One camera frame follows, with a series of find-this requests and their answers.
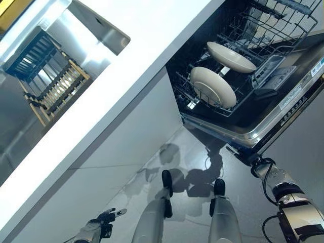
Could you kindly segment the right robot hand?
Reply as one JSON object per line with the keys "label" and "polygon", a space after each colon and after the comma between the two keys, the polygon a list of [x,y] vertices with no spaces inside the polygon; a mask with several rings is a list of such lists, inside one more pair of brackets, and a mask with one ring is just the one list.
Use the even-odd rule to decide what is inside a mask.
{"label": "right robot hand", "polygon": [[266,165],[266,164],[276,164],[275,161],[269,157],[262,158],[262,157],[256,157],[252,162],[252,169],[255,170],[260,165]]}

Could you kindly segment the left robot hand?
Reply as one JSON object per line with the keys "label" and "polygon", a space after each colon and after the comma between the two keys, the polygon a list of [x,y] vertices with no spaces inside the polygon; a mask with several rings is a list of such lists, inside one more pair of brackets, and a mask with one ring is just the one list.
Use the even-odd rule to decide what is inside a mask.
{"label": "left robot hand", "polygon": [[127,209],[117,210],[116,208],[108,209],[102,212],[95,219],[91,219],[87,222],[87,227],[90,228],[90,231],[93,233],[91,236],[92,242],[100,242],[103,238],[110,238],[112,235],[112,228],[116,218],[124,215],[127,212]]}

